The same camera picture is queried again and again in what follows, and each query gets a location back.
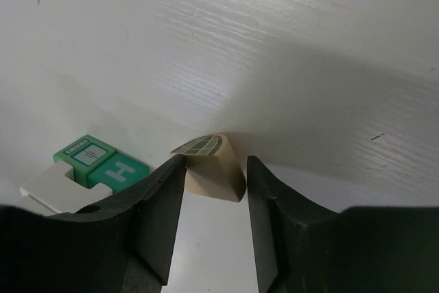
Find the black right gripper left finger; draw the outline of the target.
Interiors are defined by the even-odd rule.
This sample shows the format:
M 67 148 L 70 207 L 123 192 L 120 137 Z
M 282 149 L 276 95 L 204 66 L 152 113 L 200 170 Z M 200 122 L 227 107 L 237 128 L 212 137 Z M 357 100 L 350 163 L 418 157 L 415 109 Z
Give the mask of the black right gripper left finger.
M 185 185 L 175 155 L 133 186 L 76 213 L 1 206 L 2 292 L 160 292 Z

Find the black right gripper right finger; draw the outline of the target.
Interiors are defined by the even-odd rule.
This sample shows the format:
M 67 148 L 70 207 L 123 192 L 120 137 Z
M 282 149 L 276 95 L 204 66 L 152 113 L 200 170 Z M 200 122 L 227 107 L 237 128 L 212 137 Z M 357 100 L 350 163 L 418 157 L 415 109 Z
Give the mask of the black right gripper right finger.
M 336 213 L 247 160 L 260 292 L 437 292 L 438 209 L 351 207 Z

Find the dark green wood block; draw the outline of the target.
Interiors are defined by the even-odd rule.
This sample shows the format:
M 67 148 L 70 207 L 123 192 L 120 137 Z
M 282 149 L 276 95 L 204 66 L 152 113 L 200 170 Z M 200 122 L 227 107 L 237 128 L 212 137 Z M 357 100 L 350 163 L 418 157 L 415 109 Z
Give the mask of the dark green wood block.
M 117 152 L 88 175 L 88 188 L 101 183 L 116 194 L 149 174 L 150 168 L 147 165 Z

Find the white notched wood block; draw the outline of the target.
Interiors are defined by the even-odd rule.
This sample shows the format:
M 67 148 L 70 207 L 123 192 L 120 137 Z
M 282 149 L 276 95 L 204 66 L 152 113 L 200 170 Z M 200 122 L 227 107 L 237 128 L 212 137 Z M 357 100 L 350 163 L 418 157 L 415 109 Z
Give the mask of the white notched wood block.
M 79 185 L 74 168 L 62 161 L 24 183 L 20 192 L 16 206 L 43 216 L 75 213 L 112 195 L 112 189 L 102 183 L 91 189 Z

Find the light green wood block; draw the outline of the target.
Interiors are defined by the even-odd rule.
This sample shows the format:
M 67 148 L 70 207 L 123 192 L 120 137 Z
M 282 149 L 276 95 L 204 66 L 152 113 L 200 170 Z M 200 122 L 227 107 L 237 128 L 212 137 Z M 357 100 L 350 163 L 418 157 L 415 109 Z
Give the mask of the light green wood block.
M 89 188 L 88 176 L 116 153 L 116 149 L 90 135 L 84 135 L 53 155 L 54 163 L 63 161 L 73 167 L 76 183 Z

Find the tan wood block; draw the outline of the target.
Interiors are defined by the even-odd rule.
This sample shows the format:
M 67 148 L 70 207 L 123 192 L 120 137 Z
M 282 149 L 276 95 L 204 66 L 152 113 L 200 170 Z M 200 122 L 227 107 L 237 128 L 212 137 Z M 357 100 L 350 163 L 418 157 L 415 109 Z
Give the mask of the tan wood block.
M 195 195 L 240 202 L 246 179 L 228 137 L 210 134 L 188 141 L 169 155 L 186 159 L 185 187 Z

